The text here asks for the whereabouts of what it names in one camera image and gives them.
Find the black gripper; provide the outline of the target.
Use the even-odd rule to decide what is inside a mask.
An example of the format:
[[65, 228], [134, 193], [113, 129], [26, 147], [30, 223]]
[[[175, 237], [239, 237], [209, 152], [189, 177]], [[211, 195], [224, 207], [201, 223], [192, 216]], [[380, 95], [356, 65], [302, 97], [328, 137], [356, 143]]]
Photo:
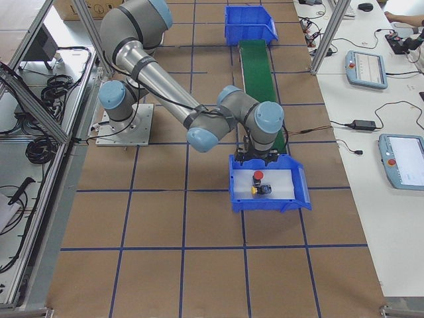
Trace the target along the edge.
[[270, 149], [266, 151], [259, 151], [253, 147], [253, 143], [248, 135], [243, 136], [243, 148], [238, 147], [235, 150], [235, 161], [243, 162], [259, 159], [263, 160], [265, 164], [270, 162], [276, 162], [279, 157], [279, 152], [277, 149]]

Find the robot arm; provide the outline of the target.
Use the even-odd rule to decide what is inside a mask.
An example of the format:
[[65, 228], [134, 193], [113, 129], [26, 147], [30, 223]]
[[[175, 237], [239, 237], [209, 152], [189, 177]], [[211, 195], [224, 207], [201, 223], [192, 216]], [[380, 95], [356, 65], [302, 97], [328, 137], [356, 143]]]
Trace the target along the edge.
[[260, 102], [228, 85], [220, 92], [216, 108], [207, 110], [152, 57], [171, 26], [165, 1], [125, 1], [103, 17], [100, 39], [105, 57], [155, 96], [186, 128], [186, 139], [198, 152], [210, 151], [242, 125], [246, 137], [236, 159], [275, 162], [280, 155], [274, 143], [283, 124], [282, 107], [273, 101]]

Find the person hand at desk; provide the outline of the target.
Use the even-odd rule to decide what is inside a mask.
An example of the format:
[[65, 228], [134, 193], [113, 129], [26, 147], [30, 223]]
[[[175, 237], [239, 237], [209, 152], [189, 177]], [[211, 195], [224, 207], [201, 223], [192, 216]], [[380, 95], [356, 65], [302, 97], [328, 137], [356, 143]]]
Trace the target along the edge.
[[393, 13], [390, 13], [389, 11], [385, 11], [384, 15], [390, 23], [394, 23], [398, 21], [398, 16]]

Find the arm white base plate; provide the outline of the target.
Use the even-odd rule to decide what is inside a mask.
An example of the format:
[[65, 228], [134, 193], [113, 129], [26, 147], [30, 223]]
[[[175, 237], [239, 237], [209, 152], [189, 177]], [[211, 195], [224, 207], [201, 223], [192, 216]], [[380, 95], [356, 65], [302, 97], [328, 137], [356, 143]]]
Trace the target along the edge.
[[111, 120], [104, 110], [102, 119], [107, 123], [99, 127], [97, 146], [148, 146], [154, 105], [133, 104], [132, 107], [136, 114], [122, 122]]

